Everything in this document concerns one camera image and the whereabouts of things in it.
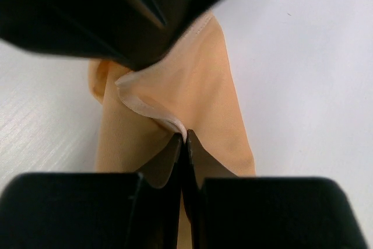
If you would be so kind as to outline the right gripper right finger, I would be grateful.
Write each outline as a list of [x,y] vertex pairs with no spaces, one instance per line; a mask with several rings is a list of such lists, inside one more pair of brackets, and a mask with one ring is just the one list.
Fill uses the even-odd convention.
[[367,248],[342,188],[325,177],[239,177],[188,131],[182,193],[193,248]]

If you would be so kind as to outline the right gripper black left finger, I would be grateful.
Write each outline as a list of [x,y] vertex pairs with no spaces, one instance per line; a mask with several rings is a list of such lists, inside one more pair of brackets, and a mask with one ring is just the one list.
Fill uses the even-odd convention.
[[1,194],[2,248],[175,248],[181,135],[133,173],[24,173]]

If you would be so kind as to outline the peach satin napkin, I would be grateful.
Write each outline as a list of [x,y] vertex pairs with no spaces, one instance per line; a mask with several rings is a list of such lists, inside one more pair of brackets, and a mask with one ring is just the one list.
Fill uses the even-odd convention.
[[255,175],[216,18],[199,17],[145,69],[94,60],[88,82],[103,107],[96,168],[130,183],[126,208],[114,207],[120,247],[201,248],[203,182]]

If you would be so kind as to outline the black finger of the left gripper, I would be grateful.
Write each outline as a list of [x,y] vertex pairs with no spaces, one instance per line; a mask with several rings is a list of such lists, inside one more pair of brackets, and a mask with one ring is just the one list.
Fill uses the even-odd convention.
[[1,0],[1,39],[26,51],[110,59],[132,70],[167,55],[219,0]]

